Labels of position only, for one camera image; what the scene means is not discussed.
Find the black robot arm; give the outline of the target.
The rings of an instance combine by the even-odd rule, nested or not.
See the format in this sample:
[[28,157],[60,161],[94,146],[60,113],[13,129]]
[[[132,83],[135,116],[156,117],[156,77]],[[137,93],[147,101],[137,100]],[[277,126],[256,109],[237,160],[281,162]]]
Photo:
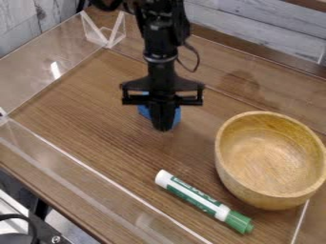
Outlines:
[[121,103],[144,106],[153,128],[165,132],[173,126],[176,109],[203,104],[204,83],[180,77],[175,70],[179,47],[200,58],[187,43],[191,31],[183,0],[90,0],[90,3],[102,11],[123,7],[135,16],[144,39],[148,74],[121,83]]

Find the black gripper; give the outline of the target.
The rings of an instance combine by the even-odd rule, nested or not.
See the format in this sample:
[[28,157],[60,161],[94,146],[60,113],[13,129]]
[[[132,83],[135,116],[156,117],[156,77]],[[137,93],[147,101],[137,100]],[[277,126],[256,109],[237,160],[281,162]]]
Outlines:
[[181,78],[175,71],[176,57],[155,59],[144,56],[148,62],[148,75],[123,82],[121,103],[124,105],[149,105],[149,119],[153,128],[168,131],[175,123],[176,106],[200,106],[203,104],[204,84]]

